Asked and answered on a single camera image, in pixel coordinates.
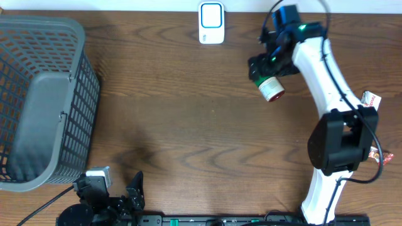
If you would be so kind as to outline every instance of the brown tabletop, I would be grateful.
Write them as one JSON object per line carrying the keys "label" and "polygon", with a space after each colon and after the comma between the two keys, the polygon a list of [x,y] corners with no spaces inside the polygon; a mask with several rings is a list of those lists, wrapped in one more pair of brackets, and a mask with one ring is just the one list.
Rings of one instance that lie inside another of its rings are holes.
{"label": "brown tabletop", "polygon": [[[197,13],[5,14],[63,16],[84,26],[85,50],[102,82],[89,167],[111,167],[111,196],[125,193],[142,170],[146,209],[167,215],[295,211],[306,197],[313,172],[307,140],[318,114],[303,77],[281,78],[286,94],[273,103],[248,80],[247,59],[264,51],[256,39],[264,14],[227,13],[221,45],[198,42]],[[383,98],[378,136],[395,154],[379,181],[348,183],[336,212],[400,225],[402,16],[335,14],[329,36],[355,94]],[[376,169],[370,159],[353,177],[369,178]],[[17,224],[67,186],[1,191],[0,224]],[[54,225],[78,201],[71,191],[27,225]]]}

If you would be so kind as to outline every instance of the white square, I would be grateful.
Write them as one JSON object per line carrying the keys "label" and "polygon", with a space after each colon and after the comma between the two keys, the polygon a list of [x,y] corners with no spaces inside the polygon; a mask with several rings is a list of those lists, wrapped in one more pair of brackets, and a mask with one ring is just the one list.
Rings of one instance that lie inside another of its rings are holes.
{"label": "white square", "polygon": [[202,26],[204,28],[218,28],[222,25],[222,8],[219,4],[204,4],[201,12]]}

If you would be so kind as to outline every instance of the basket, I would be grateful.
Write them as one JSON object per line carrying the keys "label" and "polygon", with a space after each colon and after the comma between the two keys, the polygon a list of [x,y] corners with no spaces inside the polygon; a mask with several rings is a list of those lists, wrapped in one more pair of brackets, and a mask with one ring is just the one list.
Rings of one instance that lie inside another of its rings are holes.
{"label": "basket", "polygon": [[0,16],[0,190],[70,183],[86,168],[99,81],[66,18]]}

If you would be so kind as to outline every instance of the white device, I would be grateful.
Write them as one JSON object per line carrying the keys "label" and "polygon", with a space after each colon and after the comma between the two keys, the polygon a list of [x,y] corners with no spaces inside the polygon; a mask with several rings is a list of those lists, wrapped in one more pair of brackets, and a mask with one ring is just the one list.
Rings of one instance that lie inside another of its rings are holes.
{"label": "white device", "polygon": [[[299,42],[296,44],[292,55],[293,64],[303,75],[312,93],[320,119],[323,114],[329,113],[332,109],[338,109],[339,112],[350,110],[350,107],[342,100],[339,91],[325,68],[321,54],[321,43],[322,37],[308,38],[303,43]],[[341,74],[331,52],[329,40],[325,40],[324,42],[324,53],[327,54],[327,63],[339,87],[347,96],[349,102],[357,109],[357,106],[361,105],[361,102],[353,94]],[[352,174],[353,172],[340,171],[332,173],[331,176],[325,176],[320,169],[314,168],[310,189],[305,201],[301,205],[301,210],[308,223],[317,225],[323,223],[325,212],[327,211],[337,180],[339,178],[350,178]],[[338,187],[326,223],[335,218],[335,206],[345,183],[346,181],[342,181]]]}
{"label": "white device", "polygon": [[199,37],[202,44],[219,44],[225,38],[224,5],[217,1],[202,2],[198,7]]}

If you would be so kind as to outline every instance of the red candy wrapper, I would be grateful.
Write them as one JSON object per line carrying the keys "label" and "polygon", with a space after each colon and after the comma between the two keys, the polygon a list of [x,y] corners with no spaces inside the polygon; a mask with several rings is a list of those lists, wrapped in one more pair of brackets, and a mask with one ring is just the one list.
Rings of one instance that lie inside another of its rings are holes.
{"label": "red candy wrapper", "polygon": [[[386,165],[394,158],[394,154],[390,153],[389,151],[383,151],[383,156],[384,156],[384,165]],[[376,147],[371,146],[369,157],[375,159],[379,164],[379,153]]]}

